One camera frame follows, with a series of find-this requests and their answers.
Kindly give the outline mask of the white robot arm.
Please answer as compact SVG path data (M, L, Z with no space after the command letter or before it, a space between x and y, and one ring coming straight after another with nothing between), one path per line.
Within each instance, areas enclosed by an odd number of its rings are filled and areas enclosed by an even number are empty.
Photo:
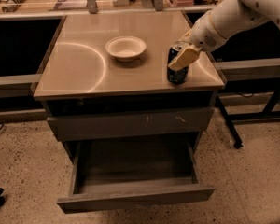
M280 30L280 0L223 0L202 15L180 41L185 46L168 67L174 71L195 63L202 51L222 47L232 36L272 21Z

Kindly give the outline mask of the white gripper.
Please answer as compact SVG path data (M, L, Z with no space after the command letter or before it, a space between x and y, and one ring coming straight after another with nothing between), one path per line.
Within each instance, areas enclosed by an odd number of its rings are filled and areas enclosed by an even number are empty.
M189 45L182 48L177 56L169 62L168 67L174 71L179 71L195 63L199 59L201 51L212 52L225 45L228 39L216 30L211 19L211 12L207 11L181 37L181 41L187 42Z

